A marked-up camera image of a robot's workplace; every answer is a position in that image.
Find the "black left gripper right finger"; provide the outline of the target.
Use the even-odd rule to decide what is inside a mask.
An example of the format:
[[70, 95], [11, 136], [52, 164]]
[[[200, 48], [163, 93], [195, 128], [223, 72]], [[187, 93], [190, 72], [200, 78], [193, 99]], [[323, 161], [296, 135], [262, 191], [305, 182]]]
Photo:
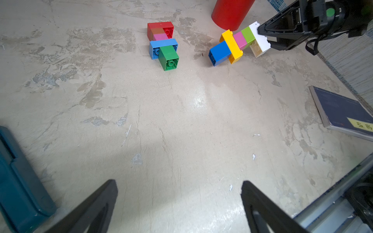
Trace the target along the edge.
[[252, 233], [307, 232], [250, 181], [243, 182], [241, 199]]

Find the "dark blue lego brick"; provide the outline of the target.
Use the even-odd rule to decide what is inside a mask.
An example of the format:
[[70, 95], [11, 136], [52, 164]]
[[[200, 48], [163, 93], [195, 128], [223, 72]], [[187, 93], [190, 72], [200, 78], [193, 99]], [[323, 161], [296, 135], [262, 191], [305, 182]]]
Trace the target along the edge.
[[219, 43], [209, 50], [209, 58], [215, 67], [229, 58], [231, 51], [225, 41]]

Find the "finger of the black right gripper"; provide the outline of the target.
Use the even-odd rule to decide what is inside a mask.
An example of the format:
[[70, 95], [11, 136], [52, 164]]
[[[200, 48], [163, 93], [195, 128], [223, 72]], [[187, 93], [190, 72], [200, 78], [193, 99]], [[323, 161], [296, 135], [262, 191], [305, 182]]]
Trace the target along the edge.
[[270, 34], [270, 37], [276, 38], [276, 41], [269, 41], [271, 47], [275, 50], [291, 50], [306, 39], [310, 37], [310, 33], [308, 34], [301, 34], [301, 33], [276, 33]]
[[295, 35], [303, 32], [303, 4], [295, 1], [257, 29], [262, 36]]

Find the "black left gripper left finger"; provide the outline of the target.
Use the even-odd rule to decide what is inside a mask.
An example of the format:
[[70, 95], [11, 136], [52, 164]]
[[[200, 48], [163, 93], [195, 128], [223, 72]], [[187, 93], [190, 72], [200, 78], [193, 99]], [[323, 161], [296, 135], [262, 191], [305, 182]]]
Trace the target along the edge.
[[73, 211], [56, 223], [48, 233], [106, 233], [113, 215], [118, 188], [107, 180]]

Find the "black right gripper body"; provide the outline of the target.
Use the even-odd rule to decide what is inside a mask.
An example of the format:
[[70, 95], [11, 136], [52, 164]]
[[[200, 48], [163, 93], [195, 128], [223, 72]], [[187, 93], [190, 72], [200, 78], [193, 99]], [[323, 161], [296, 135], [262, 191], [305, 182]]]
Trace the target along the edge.
[[295, 39], [293, 44], [300, 44], [307, 39], [326, 40], [329, 30], [328, 4], [326, 1], [294, 1]]

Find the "pink lego brick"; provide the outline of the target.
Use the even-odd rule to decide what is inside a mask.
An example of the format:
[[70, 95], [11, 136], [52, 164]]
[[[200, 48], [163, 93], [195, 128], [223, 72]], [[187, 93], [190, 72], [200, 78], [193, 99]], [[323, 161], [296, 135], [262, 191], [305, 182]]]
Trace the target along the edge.
[[242, 32], [238, 32], [236, 34], [233, 35], [238, 47], [240, 50], [244, 50], [247, 46], [247, 41], [244, 37], [244, 35], [242, 34]]

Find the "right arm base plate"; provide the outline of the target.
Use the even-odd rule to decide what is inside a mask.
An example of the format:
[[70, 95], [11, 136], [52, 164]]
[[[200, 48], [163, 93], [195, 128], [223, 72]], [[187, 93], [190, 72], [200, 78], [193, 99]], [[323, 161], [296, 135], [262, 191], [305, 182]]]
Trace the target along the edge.
[[373, 184], [359, 183], [348, 189], [346, 198], [355, 210], [355, 214], [373, 229]]

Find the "white lego brick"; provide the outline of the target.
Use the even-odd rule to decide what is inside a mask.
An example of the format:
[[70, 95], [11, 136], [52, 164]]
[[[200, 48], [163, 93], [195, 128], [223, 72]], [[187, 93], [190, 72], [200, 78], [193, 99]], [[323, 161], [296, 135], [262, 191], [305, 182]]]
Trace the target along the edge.
[[271, 48], [271, 44], [268, 42], [267, 37], [258, 34], [257, 29], [259, 26], [260, 24], [257, 21], [249, 26], [254, 35], [254, 41], [250, 45], [250, 49], [252, 50], [255, 58], [260, 57]]

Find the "orange lego brick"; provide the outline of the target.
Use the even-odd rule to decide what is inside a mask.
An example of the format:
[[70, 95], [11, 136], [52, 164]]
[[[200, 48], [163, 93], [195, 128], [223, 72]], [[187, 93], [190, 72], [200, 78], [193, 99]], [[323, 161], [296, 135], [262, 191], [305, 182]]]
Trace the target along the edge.
[[163, 30], [163, 28], [152, 28], [152, 29], [151, 29], [151, 33], [152, 33], [153, 35], [164, 34], [165, 31]]

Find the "red lego brick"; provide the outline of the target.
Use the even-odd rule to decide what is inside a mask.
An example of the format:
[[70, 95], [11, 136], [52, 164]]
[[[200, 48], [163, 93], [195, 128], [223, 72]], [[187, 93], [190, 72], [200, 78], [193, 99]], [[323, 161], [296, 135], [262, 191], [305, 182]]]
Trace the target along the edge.
[[147, 24], [147, 37], [150, 41], [153, 41], [153, 34], [151, 33], [152, 28], [163, 28], [165, 34], [169, 39], [173, 38], [174, 25], [171, 22], [153, 22]]

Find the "light blue lego brick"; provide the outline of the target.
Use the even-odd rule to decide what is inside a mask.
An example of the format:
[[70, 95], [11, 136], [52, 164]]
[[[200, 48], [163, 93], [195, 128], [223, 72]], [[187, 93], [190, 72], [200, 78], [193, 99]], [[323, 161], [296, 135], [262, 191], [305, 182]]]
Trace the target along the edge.
[[155, 60], [159, 57], [159, 50], [161, 47], [165, 46], [173, 46], [174, 50], [177, 51], [178, 43], [175, 39], [164, 39], [164, 40], [156, 40], [156, 41], [150, 41], [149, 44], [149, 54], [150, 57]]

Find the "magenta lego brick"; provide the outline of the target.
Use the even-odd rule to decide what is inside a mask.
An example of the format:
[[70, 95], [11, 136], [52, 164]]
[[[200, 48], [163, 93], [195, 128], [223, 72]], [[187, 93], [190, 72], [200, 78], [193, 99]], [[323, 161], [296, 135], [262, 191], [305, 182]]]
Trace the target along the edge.
[[153, 41], [160, 41], [160, 40], [167, 40], [169, 39], [168, 36], [163, 33], [163, 34], [154, 34], [153, 35]]

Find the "lime green lego brick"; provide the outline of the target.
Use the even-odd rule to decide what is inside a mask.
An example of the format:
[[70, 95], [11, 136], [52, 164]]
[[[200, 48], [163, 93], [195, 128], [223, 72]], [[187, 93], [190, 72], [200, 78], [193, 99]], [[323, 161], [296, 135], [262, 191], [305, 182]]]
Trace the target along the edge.
[[248, 26], [245, 29], [241, 30], [241, 33], [246, 40], [246, 46], [242, 48], [242, 50], [246, 49], [249, 47], [254, 41], [255, 41], [255, 36], [251, 30], [251, 28]]

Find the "yellow lego brick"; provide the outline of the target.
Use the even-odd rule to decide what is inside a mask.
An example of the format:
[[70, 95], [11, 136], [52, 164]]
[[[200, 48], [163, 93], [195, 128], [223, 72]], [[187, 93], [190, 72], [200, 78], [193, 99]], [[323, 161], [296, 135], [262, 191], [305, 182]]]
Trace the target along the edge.
[[230, 30], [225, 31], [220, 36], [220, 42], [225, 41], [228, 45], [231, 55], [229, 56], [229, 61], [231, 64], [236, 63], [243, 56], [243, 51], [239, 48], [236, 40], [233, 37], [233, 32]]

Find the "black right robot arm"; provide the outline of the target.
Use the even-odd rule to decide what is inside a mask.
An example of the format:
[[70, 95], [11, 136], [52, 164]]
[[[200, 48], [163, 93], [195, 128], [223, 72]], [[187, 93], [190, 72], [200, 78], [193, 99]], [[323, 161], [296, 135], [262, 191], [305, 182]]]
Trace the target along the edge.
[[276, 50], [291, 50], [306, 42], [306, 50], [317, 55], [320, 41], [342, 34], [360, 37], [372, 19], [372, 1], [295, 1], [257, 31], [259, 35], [276, 38], [270, 42]]

